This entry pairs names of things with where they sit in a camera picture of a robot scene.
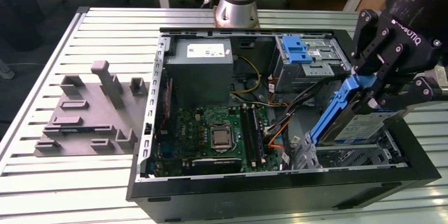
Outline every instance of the white label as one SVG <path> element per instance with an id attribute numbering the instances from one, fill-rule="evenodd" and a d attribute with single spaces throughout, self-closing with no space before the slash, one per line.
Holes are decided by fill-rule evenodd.
<path id="1" fill-rule="evenodd" d="M 226 57 L 225 44 L 190 44 L 187 47 L 189 58 Z"/>
<path id="2" fill-rule="evenodd" d="M 290 164 L 290 156 L 287 155 L 286 152 L 283 152 L 283 154 L 282 154 L 282 159 L 285 160 L 285 162 L 286 162 L 287 164 Z"/>
<path id="3" fill-rule="evenodd" d="M 321 52 L 319 52 L 319 50 L 313 50 L 313 51 L 309 51 L 309 54 L 310 55 L 321 55 Z"/>
<path id="4" fill-rule="evenodd" d="M 275 92 L 275 85 L 273 83 L 270 83 L 269 88 L 270 88 L 270 92 L 274 93 Z"/>
<path id="5" fill-rule="evenodd" d="M 335 140 L 346 140 L 346 143 L 351 143 L 357 139 L 369 139 L 383 127 L 383 121 L 395 114 L 397 112 L 355 115 Z"/>

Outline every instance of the motherboard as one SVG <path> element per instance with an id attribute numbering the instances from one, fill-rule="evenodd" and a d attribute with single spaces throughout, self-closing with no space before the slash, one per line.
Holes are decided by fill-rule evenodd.
<path id="1" fill-rule="evenodd" d="M 263 144 L 266 107 L 179 108 L 174 141 L 159 147 L 161 176 L 279 170 L 278 156 Z"/>

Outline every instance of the ram slot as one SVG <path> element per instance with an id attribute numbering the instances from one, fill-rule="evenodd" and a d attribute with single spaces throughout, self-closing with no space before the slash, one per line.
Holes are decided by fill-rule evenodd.
<path id="1" fill-rule="evenodd" d="M 251 108 L 253 110 L 253 118 L 254 118 L 254 126 L 255 129 L 253 130 L 254 140 L 255 140 L 255 147 L 257 147 L 257 156 L 259 164 L 265 164 L 267 160 L 265 159 L 265 148 L 263 148 L 263 138 L 262 138 L 262 129 L 259 126 L 259 119 L 255 106 Z"/>
<path id="2" fill-rule="evenodd" d="M 243 130 L 243 140 L 245 140 L 245 148 L 246 148 L 246 159 L 247 165 L 257 167 L 258 158 L 257 158 L 257 150 L 255 150 L 255 140 L 253 138 L 251 130 L 254 128 L 254 115 L 250 113 L 249 108 L 241 107 L 241 119 L 242 119 L 242 130 Z"/>

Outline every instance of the aluminum extrusion table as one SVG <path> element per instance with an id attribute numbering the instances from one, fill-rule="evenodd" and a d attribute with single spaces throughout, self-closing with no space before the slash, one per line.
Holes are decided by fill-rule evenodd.
<path id="1" fill-rule="evenodd" d="M 358 14 L 261 10 L 259 17 L 263 28 L 347 29 L 354 35 Z M 131 155 L 38 158 L 35 144 L 63 93 L 58 85 L 65 74 L 81 74 L 85 82 L 99 82 L 91 63 L 109 60 L 110 72 L 121 81 L 150 79 L 159 28 L 213 26 L 209 9 L 91 8 L 75 15 L 0 142 L 2 223 L 149 223 L 147 214 L 125 199 Z M 441 180 L 365 209 L 214 223 L 448 222 L 448 104 L 422 108 L 406 120 L 439 169 Z"/>

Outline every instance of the power supply label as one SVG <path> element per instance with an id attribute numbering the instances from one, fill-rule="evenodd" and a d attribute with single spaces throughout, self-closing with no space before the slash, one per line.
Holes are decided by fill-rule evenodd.
<path id="1" fill-rule="evenodd" d="M 189 58 L 226 57 L 225 44 L 190 44 L 187 50 Z"/>

